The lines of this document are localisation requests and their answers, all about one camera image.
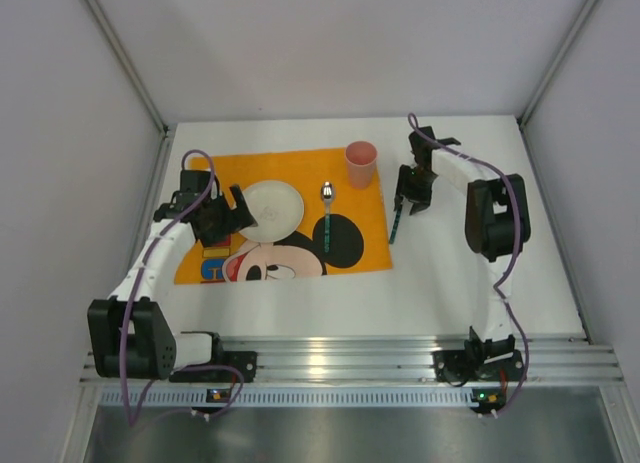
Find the green handled fork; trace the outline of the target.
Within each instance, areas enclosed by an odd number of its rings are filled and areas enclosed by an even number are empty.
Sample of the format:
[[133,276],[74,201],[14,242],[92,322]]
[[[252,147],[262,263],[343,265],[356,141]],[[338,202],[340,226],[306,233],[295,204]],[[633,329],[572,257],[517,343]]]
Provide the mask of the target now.
[[394,220],[393,220],[393,225],[392,225],[390,236],[389,236],[390,245],[393,245],[396,240],[399,223],[402,216],[403,202],[404,202],[404,198],[402,196],[396,195],[394,197]]

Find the cream round plate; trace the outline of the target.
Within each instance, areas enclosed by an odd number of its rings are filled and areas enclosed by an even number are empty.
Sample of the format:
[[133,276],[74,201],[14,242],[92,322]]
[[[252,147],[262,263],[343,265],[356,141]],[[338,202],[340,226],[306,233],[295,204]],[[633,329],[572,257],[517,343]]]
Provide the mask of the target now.
[[247,187],[243,195],[257,223],[240,231],[246,240],[275,243],[291,235],[302,222],[302,196],[286,182],[263,180]]

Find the pink plastic cup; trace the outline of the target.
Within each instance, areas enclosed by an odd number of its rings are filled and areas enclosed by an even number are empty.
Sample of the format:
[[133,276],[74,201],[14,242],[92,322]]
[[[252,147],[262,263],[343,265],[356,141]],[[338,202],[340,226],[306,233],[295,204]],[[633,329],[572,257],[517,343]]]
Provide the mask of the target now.
[[355,189],[367,188],[374,177],[377,149],[368,141],[356,141],[345,149],[345,160],[350,185]]

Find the green handled spoon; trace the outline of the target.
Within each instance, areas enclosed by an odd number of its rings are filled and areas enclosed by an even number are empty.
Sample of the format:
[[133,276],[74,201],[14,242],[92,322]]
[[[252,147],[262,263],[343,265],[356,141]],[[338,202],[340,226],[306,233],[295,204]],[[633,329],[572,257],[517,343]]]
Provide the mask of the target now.
[[321,187],[321,199],[324,205],[324,252],[328,253],[331,246],[331,205],[336,197],[334,186],[325,181]]

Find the orange cartoon cloth placemat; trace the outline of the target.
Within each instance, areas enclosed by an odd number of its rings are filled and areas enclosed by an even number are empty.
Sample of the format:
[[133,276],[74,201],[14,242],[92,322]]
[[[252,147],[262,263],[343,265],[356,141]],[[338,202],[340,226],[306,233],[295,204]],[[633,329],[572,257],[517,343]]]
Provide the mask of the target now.
[[[207,284],[247,280],[293,279],[389,270],[386,214],[380,180],[353,188],[342,148],[216,156],[219,181],[242,190],[263,180],[279,180],[302,196],[304,217],[288,237],[257,243],[234,234],[213,248],[195,244],[182,261],[175,283]],[[331,246],[324,252],[321,187],[333,184]]]

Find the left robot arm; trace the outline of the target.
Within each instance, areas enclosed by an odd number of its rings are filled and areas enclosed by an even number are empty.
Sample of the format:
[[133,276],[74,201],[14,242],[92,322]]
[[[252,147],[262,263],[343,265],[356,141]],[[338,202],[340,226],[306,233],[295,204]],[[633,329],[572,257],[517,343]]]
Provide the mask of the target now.
[[207,170],[181,171],[179,189],[154,212],[149,236],[125,278],[88,308],[99,376],[165,380],[188,368],[212,372],[224,361],[218,334],[174,331],[163,310],[175,274],[195,244],[213,247],[255,225],[240,186],[230,192],[227,199]]

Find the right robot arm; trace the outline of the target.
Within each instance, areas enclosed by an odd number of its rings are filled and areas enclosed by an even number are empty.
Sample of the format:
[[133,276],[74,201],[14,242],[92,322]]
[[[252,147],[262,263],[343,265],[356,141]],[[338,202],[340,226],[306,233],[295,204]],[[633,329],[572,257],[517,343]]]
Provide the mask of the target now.
[[465,240],[479,257],[478,303],[465,357],[474,367],[512,357],[511,276],[531,236],[524,179],[462,153],[458,140],[438,139],[430,126],[415,128],[409,143],[414,164],[399,167],[389,242],[395,242],[404,203],[411,204],[411,215],[428,209],[438,178],[457,189],[465,197]]

